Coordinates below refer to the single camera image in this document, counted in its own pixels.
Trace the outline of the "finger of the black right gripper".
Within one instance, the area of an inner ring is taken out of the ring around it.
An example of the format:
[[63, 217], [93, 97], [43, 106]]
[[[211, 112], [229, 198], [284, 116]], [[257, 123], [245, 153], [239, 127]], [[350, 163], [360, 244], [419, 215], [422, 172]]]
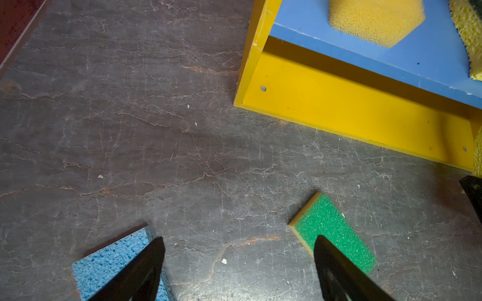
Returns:
[[482, 186], [481, 186], [481, 178], [475, 176], [465, 176], [463, 179], [459, 181], [460, 185], [463, 188], [463, 191], [468, 196], [474, 211], [477, 214], [477, 217], [480, 222], [482, 222]]

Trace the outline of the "dark green wavy sponge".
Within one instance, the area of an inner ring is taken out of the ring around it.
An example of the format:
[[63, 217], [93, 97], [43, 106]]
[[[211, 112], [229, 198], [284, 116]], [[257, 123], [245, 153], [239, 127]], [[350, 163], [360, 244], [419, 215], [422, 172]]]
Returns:
[[481, 1], [450, 0], [454, 26], [469, 58], [469, 77], [481, 81]]
[[482, 178], [482, 128], [479, 129], [478, 134], [474, 140], [474, 160], [472, 175], [477, 178]]

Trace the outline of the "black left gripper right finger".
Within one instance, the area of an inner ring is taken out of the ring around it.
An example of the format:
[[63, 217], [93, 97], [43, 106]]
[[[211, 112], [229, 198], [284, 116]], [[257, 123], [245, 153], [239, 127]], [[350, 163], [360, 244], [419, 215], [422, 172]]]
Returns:
[[324, 300], [392, 300], [325, 236], [316, 239], [314, 258]]

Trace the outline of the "plain yellow foam sponge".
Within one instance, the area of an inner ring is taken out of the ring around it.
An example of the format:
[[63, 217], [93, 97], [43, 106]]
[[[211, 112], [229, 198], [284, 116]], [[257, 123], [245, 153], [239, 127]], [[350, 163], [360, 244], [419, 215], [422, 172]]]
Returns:
[[333, 29], [386, 48], [398, 44], [424, 20], [424, 4], [419, 0], [329, 2]]

